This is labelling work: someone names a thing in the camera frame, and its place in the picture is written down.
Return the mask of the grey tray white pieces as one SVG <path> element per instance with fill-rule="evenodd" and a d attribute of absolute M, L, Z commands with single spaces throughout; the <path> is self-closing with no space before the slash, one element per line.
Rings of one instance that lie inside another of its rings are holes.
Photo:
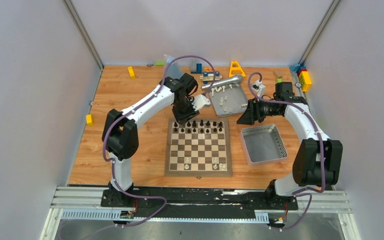
<path fill-rule="evenodd" d="M 238 83 L 212 88 L 209 99 L 218 117 L 242 114 L 248 105 L 247 96 Z"/>

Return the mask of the wooden chess board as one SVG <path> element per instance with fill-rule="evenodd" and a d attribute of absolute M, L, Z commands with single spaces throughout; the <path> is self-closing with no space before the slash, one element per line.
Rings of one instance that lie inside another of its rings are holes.
<path fill-rule="evenodd" d="M 164 174 L 168 177 L 231 177 L 233 164 L 229 121 L 225 118 L 194 118 L 181 128 L 172 118 Z"/>

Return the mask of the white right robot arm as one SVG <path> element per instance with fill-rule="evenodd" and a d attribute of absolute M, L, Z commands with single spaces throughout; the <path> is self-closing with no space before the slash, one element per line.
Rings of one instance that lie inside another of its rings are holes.
<path fill-rule="evenodd" d="M 273 182 L 273 190 L 265 195 L 266 204 L 278 209 L 286 197 L 304 191 L 323 192 L 338 183 L 343 144 L 333 140 L 312 117 L 307 101 L 296 96 L 291 82 L 275 84 L 272 100 L 249 99 L 244 113 L 236 121 L 239 125 L 254 125 L 266 117 L 283 116 L 292 125 L 300 146 L 292 165 L 292 172 Z"/>

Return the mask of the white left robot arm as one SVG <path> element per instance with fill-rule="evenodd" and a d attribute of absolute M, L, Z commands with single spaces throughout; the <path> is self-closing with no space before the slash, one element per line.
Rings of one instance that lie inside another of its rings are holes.
<path fill-rule="evenodd" d="M 154 115 L 171 106 L 175 120 L 185 125 L 210 104 L 205 94 L 192 96 L 198 84 L 193 76 L 165 77 L 147 96 L 121 111 L 108 112 L 102 133 L 102 156 L 111 164 L 109 191 L 120 206 L 129 206 L 135 195 L 131 189 L 132 157 L 139 147 L 139 130 Z"/>

